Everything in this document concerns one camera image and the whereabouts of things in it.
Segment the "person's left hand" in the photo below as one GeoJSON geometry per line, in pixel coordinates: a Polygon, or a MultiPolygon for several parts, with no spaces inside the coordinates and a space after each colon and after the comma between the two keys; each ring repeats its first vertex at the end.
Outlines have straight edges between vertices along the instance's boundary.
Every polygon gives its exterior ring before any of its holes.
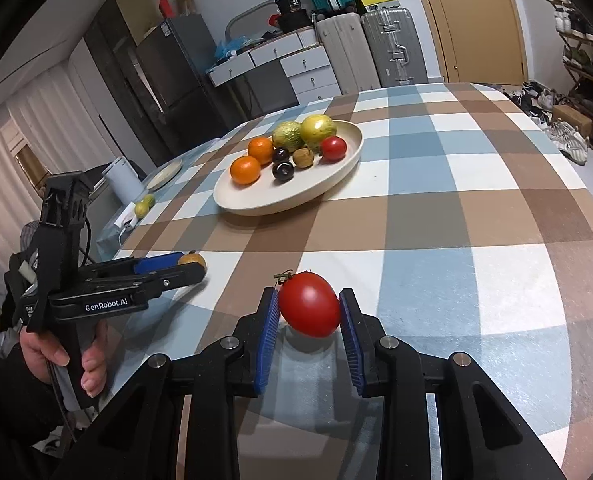
{"type": "MultiPolygon", "coordinates": [[[[82,353],[83,376],[80,385],[91,398],[98,396],[106,386],[108,367],[106,366],[106,345],[108,344],[108,324],[101,320],[96,325],[94,341],[82,353]]],[[[48,364],[67,366],[70,356],[54,334],[29,333],[21,330],[20,345],[24,361],[30,372],[42,382],[50,382],[48,364]]]]}

